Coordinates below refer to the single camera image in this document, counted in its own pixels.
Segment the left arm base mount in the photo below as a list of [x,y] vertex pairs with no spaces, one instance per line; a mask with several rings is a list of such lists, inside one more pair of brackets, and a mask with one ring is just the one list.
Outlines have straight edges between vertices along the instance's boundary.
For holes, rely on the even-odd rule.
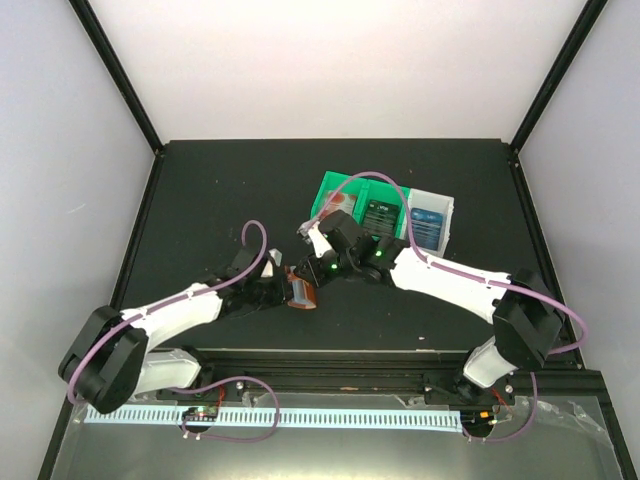
[[[230,377],[238,378],[244,375],[245,373],[241,371],[215,371],[212,374],[202,374],[188,386],[188,389],[200,389]],[[173,402],[176,405],[226,405],[240,403],[248,389],[248,381],[234,379],[199,393],[179,393],[172,389],[159,389],[153,391],[153,396],[158,401]]]

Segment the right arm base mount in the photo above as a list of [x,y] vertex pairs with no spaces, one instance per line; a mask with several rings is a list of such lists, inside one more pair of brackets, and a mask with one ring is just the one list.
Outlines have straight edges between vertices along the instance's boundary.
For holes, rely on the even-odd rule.
[[505,379],[498,380],[493,387],[483,388],[457,371],[429,370],[423,374],[422,384],[427,404],[477,408],[515,405],[514,394],[507,391],[509,382]]

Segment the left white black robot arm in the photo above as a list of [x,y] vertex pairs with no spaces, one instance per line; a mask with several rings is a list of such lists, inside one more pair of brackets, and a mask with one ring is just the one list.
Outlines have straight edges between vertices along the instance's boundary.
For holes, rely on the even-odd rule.
[[230,265],[168,298],[122,311],[110,306],[94,310],[58,375],[71,400],[84,400],[103,414],[154,390],[182,389],[193,399],[205,398],[215,376],[193,349],[160,352],[158,346],[243,308],[286,305],[301,290],[278,250],[244,247]]

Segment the brown leather card holder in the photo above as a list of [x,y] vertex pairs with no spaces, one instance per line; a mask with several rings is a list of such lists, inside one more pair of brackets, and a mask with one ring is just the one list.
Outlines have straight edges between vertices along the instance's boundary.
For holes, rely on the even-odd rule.
[[287,281],[291,290],[287,305],[300,310],[317,308],[314,287],[306,280],[298,277],[293,268],[286,268]]

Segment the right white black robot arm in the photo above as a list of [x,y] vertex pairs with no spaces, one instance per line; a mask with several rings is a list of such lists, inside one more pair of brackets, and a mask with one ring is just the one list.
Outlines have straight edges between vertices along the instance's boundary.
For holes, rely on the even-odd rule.
[[492,336],[470,351],[454,379],[457,396],[467,403],[479,402],[517,370],[541,370],[563,327],[564,314],[532,271],[486,272],[429,259],[407,240],[369,234],[341,210],[303,223],[298,233],[313,251],[295,273],[316,288],[339,277],[361,278],[434,297],[492,326]]

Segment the black credit card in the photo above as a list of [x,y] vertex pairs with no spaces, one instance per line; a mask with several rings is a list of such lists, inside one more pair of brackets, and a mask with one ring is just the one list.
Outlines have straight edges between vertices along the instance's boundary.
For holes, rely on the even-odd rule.
[[362,226],[372,235],[394,236],[400,213],[397,205],[370,200],[365,210]]

